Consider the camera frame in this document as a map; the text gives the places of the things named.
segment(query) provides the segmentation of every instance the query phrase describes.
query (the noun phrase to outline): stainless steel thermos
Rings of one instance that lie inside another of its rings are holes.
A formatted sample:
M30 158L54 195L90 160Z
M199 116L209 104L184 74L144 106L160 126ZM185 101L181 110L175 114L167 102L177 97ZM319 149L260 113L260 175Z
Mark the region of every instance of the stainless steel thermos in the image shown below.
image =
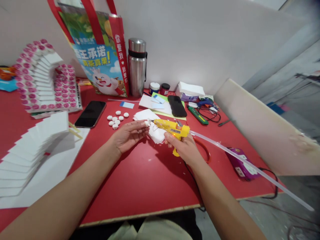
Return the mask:
M134 97L143 95L147 77L146 42L139 38L129 39L128 65L130 73L130 93Z

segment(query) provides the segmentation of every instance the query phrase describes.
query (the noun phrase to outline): yellow glue gun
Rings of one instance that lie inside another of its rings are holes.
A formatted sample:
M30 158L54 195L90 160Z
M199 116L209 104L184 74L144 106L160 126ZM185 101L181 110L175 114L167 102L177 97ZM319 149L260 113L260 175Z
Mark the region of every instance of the yellow glue gun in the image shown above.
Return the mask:
M155 119L153 123L161 129L166 130L167 132L171 133L173 136L175 136L179 141L181 141L181 137L186 137L189 134L190 127L183 125L179 126L176 122L171 122L167 120L162 119ZM173 150L173 155L176 157L179 157L179 153L177 153L177 150Z

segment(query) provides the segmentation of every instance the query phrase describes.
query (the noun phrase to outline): hand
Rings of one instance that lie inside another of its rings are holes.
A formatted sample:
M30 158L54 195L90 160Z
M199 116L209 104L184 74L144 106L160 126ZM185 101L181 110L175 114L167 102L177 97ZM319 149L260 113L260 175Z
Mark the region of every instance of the hand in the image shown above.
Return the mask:
M111 136L109 141L120 155L132 148L149 133L149 127L146 126L144 121L146 120L126 123Z
M181 141L169 132L165 132L164 137L165 144L168 144L168 147L174 146L180 157L191 167L198 161L204 161L191 134L188 134L185 138L181 138Z

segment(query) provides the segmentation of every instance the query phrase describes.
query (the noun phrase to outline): smartphone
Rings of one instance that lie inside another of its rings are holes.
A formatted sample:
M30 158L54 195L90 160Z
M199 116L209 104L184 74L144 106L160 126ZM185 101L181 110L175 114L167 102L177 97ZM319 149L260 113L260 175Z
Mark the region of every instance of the smartphone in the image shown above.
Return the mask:
M82 128L93 128L97 124L106 105L106 102L91 101L74 125Z
M175 117L186 117L187 112L184 109L184 105L181 102L180 97L178 96L168 96L168 101L171 106L172 115Z

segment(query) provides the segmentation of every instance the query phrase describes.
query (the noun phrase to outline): forearm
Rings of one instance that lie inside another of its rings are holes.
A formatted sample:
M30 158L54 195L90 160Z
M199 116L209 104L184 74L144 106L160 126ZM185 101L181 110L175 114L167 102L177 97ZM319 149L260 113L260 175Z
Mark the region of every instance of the forearm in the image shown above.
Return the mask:
M68 239L119 159L120 153L115 151L109 142L105 143L79 169L24 211L0 238Z
M197 161L192 170L206 210L221 239L266 239L205 161Z

